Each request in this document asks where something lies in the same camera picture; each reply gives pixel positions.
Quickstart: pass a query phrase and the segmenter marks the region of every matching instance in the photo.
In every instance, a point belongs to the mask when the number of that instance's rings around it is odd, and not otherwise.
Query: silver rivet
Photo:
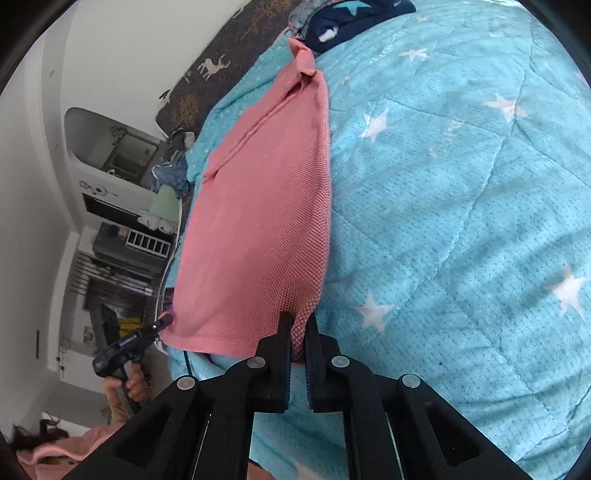
[[[408,388],[417,388],[421,384],[421,379],[415,374],[406,374],[402,378],[402,383]]]
[[[348,367],[351,362],[349,361],[349,359],[347,357],[345,357],[343,355],[338,355],[331,360],[331,363],[336,368],[345,368],[345,367]]]
[[[181,390],[191,390],[195,386],[195,379],[193,377],[179,378],[177,387]]]
[[[250,368],[263,368],[265,366],[265,359],[261,356],[253,356],[246,361]]]

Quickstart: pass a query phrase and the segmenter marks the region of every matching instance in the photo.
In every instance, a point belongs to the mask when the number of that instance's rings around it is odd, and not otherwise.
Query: white deer
[[[201,73],[203,78],[207,80],[211,75],[215,75],[221,69],[227,69],[230,66],[230,61],[228,61],[226,64],[222,63],[222,59],[225,56],[226,54],[219,57],[217,65],[212,62],[212,59],[205,59],[205,61],[199,67],[197,67],[197,70],[199,70],[199,73]]]

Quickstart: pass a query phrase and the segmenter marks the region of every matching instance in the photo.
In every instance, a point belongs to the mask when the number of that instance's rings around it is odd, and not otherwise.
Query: bed
[[[561,479],[591,436],[591,93],[518,2],[414,3],[317,59],[333,187],[319,329],[377,374],[423,377],[535,480]],[[210,111],[187,153],[196,195],[290,61],[282,38]],[[235,361],[190,358],[203,378]],[[313,421],[305,392],[295,367],[251,458],[277,478],[346,478],[340,419]]]

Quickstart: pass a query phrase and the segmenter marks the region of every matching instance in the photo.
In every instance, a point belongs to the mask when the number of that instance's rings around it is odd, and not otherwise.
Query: person's pink clothing
[[[61,480],[74,465],[46,465],[41,463],[49,457],[67,457],[76,463],[84,460],[94,452],[111,435],[121,428],[122,423],[101,425],[91,428],[82,437],[61,439],[54,443],[46,443],[32,452],[17,452],[22,467],[33,480]]]
[[[295,59],[209,157],[174,292],[175,348],[245,358],[295,315],[293,354],[318,304],[329,254],[328,92],[312,52]]]

